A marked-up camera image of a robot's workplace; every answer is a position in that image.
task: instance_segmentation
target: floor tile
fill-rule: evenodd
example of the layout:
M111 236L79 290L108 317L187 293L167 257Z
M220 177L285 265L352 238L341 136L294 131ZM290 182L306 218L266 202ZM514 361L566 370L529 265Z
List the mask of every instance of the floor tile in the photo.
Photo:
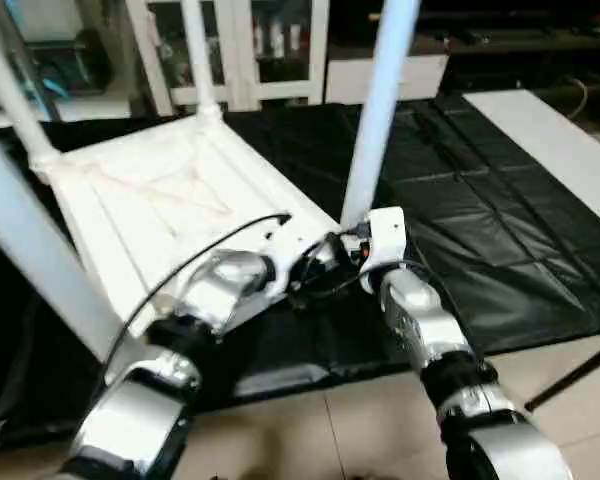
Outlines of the floor tile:
M57 472L68 443L0 452L0 480L33 480Z
M197 419L176 480L341 480L322 393L287 397Z
M414 374L345 385L326 395L347 478L447 478L435 412Z
M600 336L499 355L491 361L507 392L523 404L600 350ZM600 370L584 378L533 415L553 441L564 445L600 434Z
M562 453L575 480L600 480L600 435L568 445Z

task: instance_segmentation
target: black foam mat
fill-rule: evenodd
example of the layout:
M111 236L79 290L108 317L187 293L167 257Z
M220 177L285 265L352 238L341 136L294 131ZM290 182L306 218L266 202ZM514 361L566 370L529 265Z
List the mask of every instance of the black foam mat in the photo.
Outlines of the black foam mat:
M225 120L337 219L359 114L323 105ZM164 121L45 130L67 151ZM13 131L0 130L0 141L64 229ZM412 254L442 279L445 304L480 351L600 333L600 220L463 99L398 106L375 199L389 205L403 207ZM86 406L97 362L0 254L5 288L13 301L0 305L0 445L66 435ZM228 336L219 354L204 410L408 369L375 300L355 286L306 310L282 302Z

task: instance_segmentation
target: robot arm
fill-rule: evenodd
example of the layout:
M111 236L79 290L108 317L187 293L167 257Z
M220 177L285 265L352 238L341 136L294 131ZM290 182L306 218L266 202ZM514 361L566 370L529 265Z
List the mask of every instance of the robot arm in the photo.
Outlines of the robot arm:
M186 303L150 326L147 358L95 404L54 480L170 478L204 381L199 366L220 336L287 288L307 247L307 240L289 241L297 237L294 228L282 227L263 252L218 252L196 271ZM406 247L402 210L374 210L354 231L343 244L363 259L361 272L369 274L362 286L378 295L387 326L436 409L451 480L571 479L558 448L507 398L495 369L472 350L436 290L396 266Z

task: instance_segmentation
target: glass door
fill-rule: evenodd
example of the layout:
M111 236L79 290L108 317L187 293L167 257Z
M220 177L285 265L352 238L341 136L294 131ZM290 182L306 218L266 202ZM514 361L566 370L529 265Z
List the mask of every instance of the glass door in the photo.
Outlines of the glass door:
M243 0L236 12L252 108L322 100L328 0ZM246 18L247 25L241 19Z
M217 4L223 4L222 11L217 11ZM221 19L224 12L228 12L226 0L214 2L213 0L201 1L202 16L205 26L207 52L211 65L211 76L216 86L216 100L225 108L235 108L238 100L233 91L228 88L225 66L227 58L225 53L231 50L227 46L232 36L231 20L225 20L228 28L221 28ZM187 37L182 16L182 8L177 0L147 0L149 17L153 24L157 55L162 73L171 92L174 105L191 106L196 104L196 90Z

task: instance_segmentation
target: black cable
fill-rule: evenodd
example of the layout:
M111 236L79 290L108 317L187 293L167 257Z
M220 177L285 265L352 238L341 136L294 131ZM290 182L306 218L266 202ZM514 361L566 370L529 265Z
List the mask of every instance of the black cable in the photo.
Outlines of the black cable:
M435 278L435 274L430 269L428 269L424 264L422 264L420 262L416 262L413 260L396 260L393 262L379 263L378 265L374 265L373 267L368 268L367 270L364 270L363 272L358 272L356 275L348 278L347 280L345 280L344 282L340 283L339 285L337 285L333 288L330 288L328 290L319 291L319 292L309 292L308 295L315 300L323 300L325 298L329 298L329 297L335 295L336 293L338 293L340 290L343 290L346 287L348 287L349 285L357 282L358 280L360 280L362 277L364 277L368 273L374 272L376 270L381 270L383 268L391 268L391 267L416 267L416 268L420 268L420 269L424 270L425 272L427 272L428 274L430 274L431 276L433 276Z
M307 279L307 275L309 274L311 265L313 265L313 262L316 261L316 258L318 257L318 255L320 255L320 252L322 251L322 249L329 244L329 240L331 238L334 238L334 239L340 238L343 235L350 235L351 233L352 233L352 230L343 230L336 234L329 232L322 238L322 240L317 241L316 243L314 243L313 245L311 245L309 248L307 248L304 251L301 258L305 259L305 264L304 264L304 268L302 269L302 273L300 274L300 277L298 278L298 285L300 286L300 288L302 288L302 286L304 285L304 282Z
M236 228L235 230L232 230L231 232L227 233L225 236L223 236L219 240L216 240L215 242L213 242L209 246L203 248L199 252L191 255L185 261L183 261L182 263L180 263L180 265L178 265L173 270L171 270L171 272L169 272L160 282L158 282L158 284L156 286L154 286L145 295L145 297L142 299L142 301L140 301L140 303L136 306L136 308L133 310L133 312L131 312L131 314L129 315L129 317L127 318L127 320L124 322L122 328L120 329L120 332L118 333L118 336L116 337L116 339L111 344L111 350L109 351L109 354L107 355L107 358L105 359L104 363L102 364L102 369L100 370L100 374L98 375L98 384L96 385L96 388L95 388L94 393L92 395L92 399L94 399L98 395L99 390L100 390L100 386L103 385L103 384L105 384L105 377L106 377L107 371L111 367L111 363L113 362L113 359L116 356L116 352L118 351L118 348L120 348L120 345L122 344L122 341L124 340L125 335L127 334L127 332L129 331L129 329L131 328L131 325L135 321L136 317L140 314L140 312L142 311L142 309L144 309L144 307L147 306L147 304L151 301L151 299L160 290L162 290L162 288L167 283L169 283L176 275L178 275L182 270L184 270L186 267L188 267L192 262L194 262L195 260L197 260L198 258L200 258L202 255L204 255L208 251L212 250L213 248L217 247L222 242L225 242L226 240L228 240L229 238L233 237L234 235L242 232L243 230L246 230L247 228L252 227L253 225L256 225L258 223L261 223L261 222L264 222L264 221L267 221L267 220L273 220L273 219L279 220L280 221L280 225L283 225L290 218L291 218L291 215L289 215L287 213L276 213L276 214L273 214L273 215L265 215L264 217L259 217L259 218L256 218L255 220L251 220L250 222L247 222L244 225Z

